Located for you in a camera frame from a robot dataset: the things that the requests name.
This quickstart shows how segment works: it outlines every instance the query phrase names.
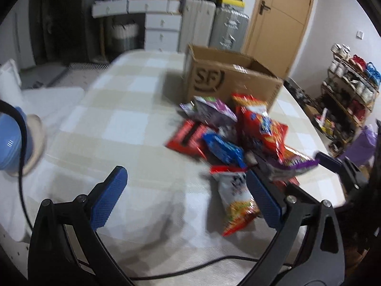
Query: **plaid pattern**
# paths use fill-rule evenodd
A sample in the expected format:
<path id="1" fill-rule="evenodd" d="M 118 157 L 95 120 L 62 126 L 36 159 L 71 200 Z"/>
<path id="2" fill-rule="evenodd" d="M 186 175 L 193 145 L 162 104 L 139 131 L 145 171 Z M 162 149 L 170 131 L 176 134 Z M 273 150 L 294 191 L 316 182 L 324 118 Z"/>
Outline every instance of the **plaid pattern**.
<path id="1" fill-rule="evenodd" d="M 115 166 L 124 166 L 128 185 L 98 233 L 128 276 L 172 272 L 223 255 L 259 257 L 274 235 L 264 220 L 256 219 L 223 238 L 225 213 L 217 184 L 208 176 L 209 165 L 164 146 L 183 121 L 177 113 L 183 60 L 183 54 L 135 51 L 115 61 L 50 145 L 43 162 L 45 170 L 50 169 L 52 186 L 30 192 L 37 202 L 47 195 L 71 201 L 104 181 Z M 270 114 L 289 126 L 289 146 L 307 155 L 326 153 L 286 89 Z M 318 200 L 329 199 L 334 205 L 344 201 L 338 178 L 321 166 L 298 180 Z M 225 261 L 141 285 L 236 285 L 252 266 Z"/>

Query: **silver suitcase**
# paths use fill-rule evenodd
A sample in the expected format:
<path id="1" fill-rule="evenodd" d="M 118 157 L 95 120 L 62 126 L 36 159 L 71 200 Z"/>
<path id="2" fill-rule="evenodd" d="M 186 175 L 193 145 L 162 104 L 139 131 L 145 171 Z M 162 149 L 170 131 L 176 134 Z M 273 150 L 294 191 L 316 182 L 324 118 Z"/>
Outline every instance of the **silver suitcase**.
<path id="1" fill-rule="evenodd" d="M 248 24 L 246 14 L 217 8 L 209 47 L 240 52 Z"/>
<path id="2" fill-rule="evenodd" d="M 179 52 L 186 52 L 188 44 L 208 46 L 215 17 L 216 5 L 205 0 L 185 0 Z"/>

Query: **desk leg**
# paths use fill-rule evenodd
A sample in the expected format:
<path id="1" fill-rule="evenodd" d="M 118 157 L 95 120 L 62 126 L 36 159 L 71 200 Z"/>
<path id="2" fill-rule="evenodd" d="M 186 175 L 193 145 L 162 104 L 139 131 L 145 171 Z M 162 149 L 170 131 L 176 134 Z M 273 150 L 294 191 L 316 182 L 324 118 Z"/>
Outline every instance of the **desk leg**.
<path id="1" fill-rule="evenodd" d="M 99 29 L 99 31 L 100 31 L 100 37 L 99 37 L 100 54 L 102 55 L 102 58 L 104 59 L 104 61 L 107 61 L 105 44 L 104 44 L 104 18 L 103 17 L 100 18 L 100 29 Z"/>

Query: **black cable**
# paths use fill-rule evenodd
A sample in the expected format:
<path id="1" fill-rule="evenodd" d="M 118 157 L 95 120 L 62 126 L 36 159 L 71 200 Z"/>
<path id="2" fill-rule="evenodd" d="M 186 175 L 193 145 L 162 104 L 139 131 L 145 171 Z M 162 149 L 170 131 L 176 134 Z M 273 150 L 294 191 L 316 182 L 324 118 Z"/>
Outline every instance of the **black cable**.
<path id="1" fill-rule="evenodd" d="M 20 151 L 20 163 L 19 163 L 19 196 L 20 202 L 22 206 L 22 211 L 24 213 L 25 219 L 28 223 L 30 230 L 33 231 L 32 223 L 30 222 L 28 213 L 26 211 L 26 206 L 24 202 L 24 194 L 22 192 L 22 171 L 25 165 L 25 157 L 26 157 L 26 149 L 27 149 L 27 141 L 28 141 L 28 133 L 27 127 L 22 115 L 10 104 L 0 100 L 0 112 L 9 115 L 12 117 L 18 124 L 21 132 L 21 151 Z"/>
<path id="2" fill-rule="evenodd" d="M 238 260 L 245 260 L 245 261 L 251 261 L 251 262 L 258 262 L 259 261 L 259 259 L 248 258 L 248 257 L 241 257 L 241 256 L 223 256 L 223 257 L 211 260 L 209 262 L 206 262 L 206 263 L 204 263 L 202 265 L 194 266 L 192 268 L 189 268 L 189 269 L 186 269 L 186 270 L 182 270 L 182 271 L 178 271 L 178 272 L 174 272 L 174 273 L 167 273 L 167 274 L 154 275 L 154 276 L 145 276 L 145 277 L 130 277 L 129 279 L 131 281 L 161 280 L 163 278 L 170 278 L 170 277 L 180 276 L 180 275 L 188 274 L 188 273 L 191 273 L 191 272 L 194 272 L 194 271 L 198 271 L 198 270 L 201 270 L 201 269 L 203 269 L 203 268 L 205 268 L 207 266 L 211 266 L 211 265 L 213 265 L 213 264 L 215 264 L 217 262 L 220 262 L 222 260 L 227 260 L 227 259 L 238 259 Z M 83 262 L 82 260 L 78 260 L 78 262 L 81 265 L 87 266 L 88 268 L 91 269 L 89 264 L 87 264 L 86 262 Z M 283 265 L 284 266 L 291 266 L 291 267 L 293 266 L 292 264 L 287 264 L 287 263 L 284 263 Z"/>

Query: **door frame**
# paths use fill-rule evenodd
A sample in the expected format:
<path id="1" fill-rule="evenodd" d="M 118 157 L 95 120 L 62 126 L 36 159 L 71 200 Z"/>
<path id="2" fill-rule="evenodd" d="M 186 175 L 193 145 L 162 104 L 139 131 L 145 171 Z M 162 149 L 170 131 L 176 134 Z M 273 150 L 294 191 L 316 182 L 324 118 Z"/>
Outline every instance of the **door frame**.
<path id="1" fill-rule="evenodd" d="M 254 8 L 253 8 L 253 13 L 251 14 L 249 28 L 247 29 L 246 36 L 245 36 L 245 41 L 244 41 L 242 49 L 241 49 L 241 52 L 244 53 L 244 54 L 247 54 L 247 51 L 248 51 L 249 46 L 250 46 L 250 43 L 252 41 L 252 36 L 253 36 L 255 24 L 257 22 L 257 18 L 258 18 L 258 15 L 259 15 L 259 9 L 260 9 L 260 5 L 261 5 L 261 1 L 262 0 L 255 0 L 255 3 L 254 3 Z M 302 44 L 304 35 L 306 33 L 307 26 L 308 26 L 308 24 L 309 24 L 309 22 L 311 20 L 311 11 L 312 11 L 312 7 L 314 5 L 314 2 L 315 2 L 315 0 L 311 0 L 311 4 L 309 6 L 308 13 L 307 13 L 306 24 L 304 25 L 302 34 L 300 36 L 298 50 L 295 51 L 295 54 L 294 54 L 294 56 L 292 58 L 292 62 L 291 62 L 291 64 L 287 68 L 287 72 L 286 72 L 287 75 L 286 76 L 288 76 L 288 74 L 290 73 L 290 70 L 291 70 L 291 68 L 292 68 L 292 66 L 293 66 L 293 64 L 295 62 L 296 56 L 298 55 L 298 52 L 299 52 L 299 49 L 300 49 L 300 45 Z"/>

